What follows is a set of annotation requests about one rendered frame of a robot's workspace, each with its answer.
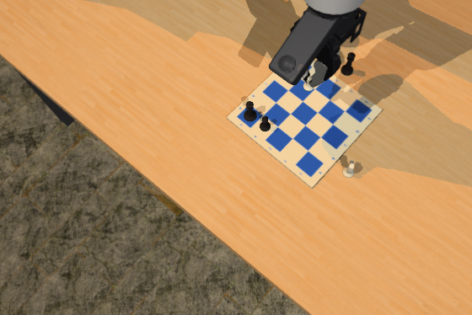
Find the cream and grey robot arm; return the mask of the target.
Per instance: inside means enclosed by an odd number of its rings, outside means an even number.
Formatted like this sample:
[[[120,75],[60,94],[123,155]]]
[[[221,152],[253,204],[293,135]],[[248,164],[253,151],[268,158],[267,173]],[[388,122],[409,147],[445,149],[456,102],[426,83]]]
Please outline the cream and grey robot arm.
[[[365,0],[304,1],[321,13],[343,14],[360,7]],[[291,85],[297,85],[341,21],[341,18],[319,16],[307,8],[272,59],[269,69]]]

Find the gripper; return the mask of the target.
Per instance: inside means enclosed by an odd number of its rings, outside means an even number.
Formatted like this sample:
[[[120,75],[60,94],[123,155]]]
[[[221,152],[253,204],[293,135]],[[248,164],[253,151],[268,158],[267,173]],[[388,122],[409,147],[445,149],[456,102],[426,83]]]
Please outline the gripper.
[[[354,39],[356,39],[361,34],[362,26],[366,18],[367,12],[360,8],[357,8],[350,13],[334,15],[328,13],[321,13],[320,11],[311,8],[309,5],[308,7],[314,13],[325,18],[339,18],[340,16],[345,16],[345,14],[347,14],[347,16],[342,17],[341,23],[316,57],[316,59],[318,60],[314,63],[315,74],[312,76],[312,80],[309,82],[312,88],[314,88],[319,86],[324,81],[328,80],[339,70],[341,66],[341,45],[350,36],[350,42],[352,43],[352,41],[354,41]],[[359,16],[359,14],[361,15]],[[360,25],[360,27],[359,30],[356,32],[358,25]]]

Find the blue and cream chessboard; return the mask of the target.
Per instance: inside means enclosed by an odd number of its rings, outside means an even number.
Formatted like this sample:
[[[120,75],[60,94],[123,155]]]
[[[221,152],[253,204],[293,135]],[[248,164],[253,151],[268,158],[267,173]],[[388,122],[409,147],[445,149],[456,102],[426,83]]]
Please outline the blue and cream chessboard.
[[[382,109],[335,75],[312,91],[304,84],[272,73],[227,119],[312,189]],[[244,118],[248,101],[254,121]]]

